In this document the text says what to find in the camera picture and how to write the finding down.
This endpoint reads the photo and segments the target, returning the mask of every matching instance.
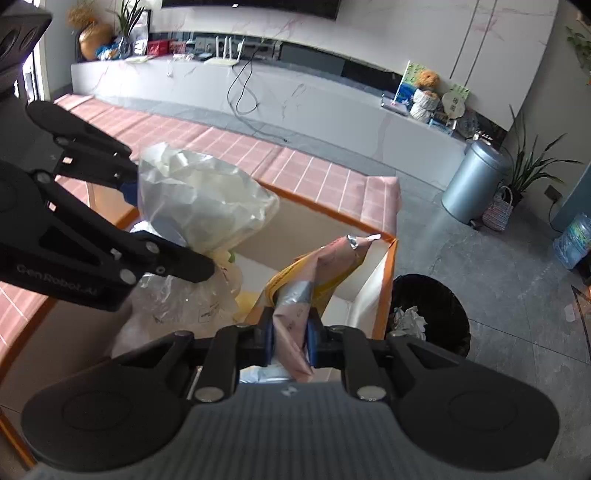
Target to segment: dried flower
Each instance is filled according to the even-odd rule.
[[[94,3],[95,0],[78,0],[76,6],[66,12],[68,24],[72,28],[82,30],[89,24],[96,22]]]

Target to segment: black cable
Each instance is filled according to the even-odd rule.
[[[256,48],[256,50],[252,53],[251,58],[242,67],[242,70],[240,70],[240,72],[236,75],[236,79],[232,82],[232,84],[230,85],[230,88],[228,89],[228,92],[226,93],[226,101],[228,102],[228,105],[230,106],[230,110],[232,110],[232,113],[234,114],[234,116],[236,117],[236,119],[239,120],[244,125],[246,125],[248,128],[250,128],[255,133],[255,135],[256,134],[259,134],[259,135],[263,135],[265,137],[277,138],[277,139],[281,140],[283,143],[289,143],[289,141],[286,138],[283,138],[280,135],[266,133],[266,132],[262,131],[262,128],[255,128],[246,119],[241,118],[241,115],[248,115],[249,113],[253,113],[258,108],[258,106],[259,106],[259,100],[256,97],[256,95],[254,94],[254,92],[252,90],[250,90],[250,88],[248,87],[248,81],[252,77],[252,61],[253,61],[256,53],[259,51],[260,48],[261,48],[261,46],[258,46]],[[232,101],[230,100],[230,92],[232,91],[232,88],[234,87],[234,85],[236,85],[236,82],[239,81],[240,76],[242,75],[242,73],[244,72],[244,70],[246,70],[246,67],[248,67],[249,65],[251,66],[251,71],[250,71],[250,73],[248,75],[248,78],[246,79],[246,81],[244,82],[244,84],[242,86],[242,92],[240,94],[240,97],[238,98],[238,101],[236,102],[236,107],[234,107],[232,105]],[[234,74],[236,74],[236,72],[234,71],[234,66],[232,66],[232,72]],[[240,101],[244,97],[244,93],[246,91],[248,91],[248,93],[250,93],[251,96],[254,98],[255,106],[252,109],[250,109],[250,110],[248,110],[246,112],[241,112],[240,109],[238,108],[238,106],[240,104]]]
[[[550,205],[550,210],[548,210],[548,223],[552,227],[552,230],[558,233],[563,233],[561,230],[557,230],[556,228],[554,228],[554,225],[552,225],[552,220],[550,220],[550,216],[552,215],[552,209],[554,208],[554,205],[556,205],[557,202],[558,200],[555,200],[552,202],[552,205]]]
[[[238,97],[238,101],[236,102],[236,113],[238,115],[248,115],[249,113],[253,113],[257,109],[257,107],[259,106],[258,98],[256,98],[256,95],[254,94],[254,92],[252,90],[250,90],[250,88],[247,87],[248,81],[252,77],[252,59],[253,59],[253,57],[254,57],[254,54],[252,54],[251,59],[246,62],[246,65],[244,65],[242,67],[242,70],[240,70],[240,73],[238,73],[238,75],[236,75],[236,72],[234,72],[235,65],[232,65],[232,71],[234,72],[234,75],[236,75],[236,79],[230,85],[230,88],[228,89],[228,95],[230,94],[230,90],[232,90],[232,87],[234,87],[234,85],[236,84],[236,82],[239,81],[239,78],[240,78],[240,75],[242,75],[242,72],[244,72],[244,70],[246,69],[246,67],[248,67],[249,65],[251,66],[251,71],[248,74],[248,78],[244,82],[244,85],[242,85],[242,93],[240,94],[240,97]],[[254,100],[255,100],[255,106],[253,108],[251,108],[248,112],[241,112],[239,105],[240,105],[240,101],[242,100],[242,97],[244,97],[244,92],[246,90],[248,90],[248,93],[250,93],[251,96],[254,98]]]

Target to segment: woven basket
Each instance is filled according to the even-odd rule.
[[[503,189],[509,190],[509,202],[503,200]],[[507,228],[511,212],[513,212],[513,192],[509,187],[502,186],[482,214],[482,222],[488,228],[502,232]]]

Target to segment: gold vase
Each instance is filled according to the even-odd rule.
[[[86,60],[96,59],[96,49],[109,45],[113,27],[107,23],[92,24],[80,34],[80,51]]]

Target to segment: red box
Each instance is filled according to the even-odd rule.
[[[171,40],[168,52],[172,54],[184,54],[187,51],[187,42],[183,40]]]
[[[168,55],[168,47],[170,40],[154,40],[148,42],[146,55],[154,55],[155,57],[162,57]]]

